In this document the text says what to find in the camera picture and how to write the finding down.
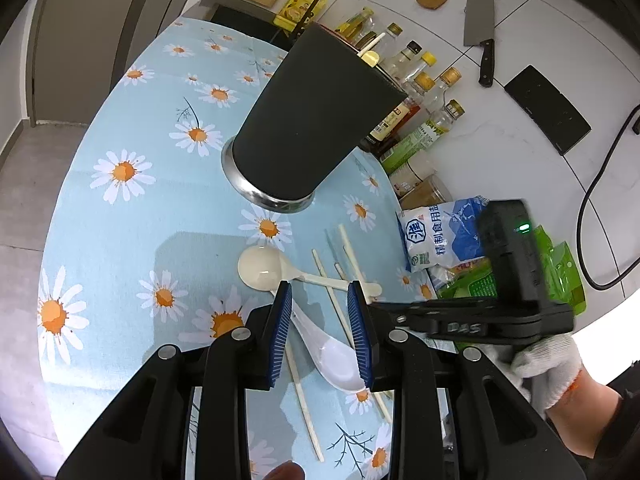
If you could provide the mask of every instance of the white plastic spoon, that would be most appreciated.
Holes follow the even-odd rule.
[[[296,269],[282,251],[274,247],[246,248],[238,259],[240,279],[257,290],[276,290],[282,280],[302,280],[316,285],[348,290],[349,282],[316,276]],[[380,296],[382,287],[377,283],[361,283],[365,296]]]
[[[316,368],[331,386],[348,394],[357,394],[366,389],[353,348],[324,332],[302,312],[295,300],[292,302],[291,322]]]

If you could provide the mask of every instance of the gray tile floor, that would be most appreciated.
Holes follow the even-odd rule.
[[[63,455],[38,363],[38,275],[58,192],[84,132],[25,128],[0,168],[0,417],[36,468],[51,476]]]

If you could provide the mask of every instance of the tablecloth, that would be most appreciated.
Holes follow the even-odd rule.
[[[38,287],[40,363],[67,454],[158,347],[208,345],[271,303],[238,277],[248,245],[273,244],[314,273],[315,248],[337,278],[334,262],[351,272],[337,230],[343,223],[384,298],[433,294],[424,272],[404,270],[398,201],[372,156],[354,150],[312,205],[292,215],[249,203],[226,180],[220,149],[285,55],[235,30],[180,19],[127,70],[89,127],[56,204]],[[297,282],[293,291],[318,326],[346,342],[324,288]],[[346,310],[345,294],[337,295]],[[324,462],[284,364],[273,390],[247,395],[252,476],[286,460],[312,480],[382,476],[390,427],[370,393],[329,386],[293,327],[289,341]]]

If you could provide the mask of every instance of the yellow bottle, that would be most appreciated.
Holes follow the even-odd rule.
[[[373,10],[369,7],[364,7],[358,14],[349,18],[346,22],[341,24],[335,31],[340,34],[345,40],[349,41],[355,36],[371,16],[373,16]]]
[[[287,3],[284,4],[273,20],[274,25],[291,32],[296,27],[296,23],[305,15],[311,3],[313,3],[313,0],[287,0]],[[311,20],[313,20],[314,16],[318,15],[318,12],[320,12],[325,5],[326,0],[318,0],[311,15]]]

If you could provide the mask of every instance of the white glove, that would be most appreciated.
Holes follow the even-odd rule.
[[[509,346],[476,346],[542,416],[560,400],[582,368],[580,352],[570,334],[540,340],[513,359]],[[522,386],[526,378],[534,378],[532,393]]]
[[[537,378],[532,405],[541,414],[560,400],[581,368],[580,352],[570,334],[540,340],[518,352],[511,362],[511,371],[518,377]]]
[[[522,386],[522,377],[511,370],[510,361],[513,357],[513,348],[508,345],[474,345],[484,352],[491,362],[500,370],[513,386],[531,402],[531,393]]]

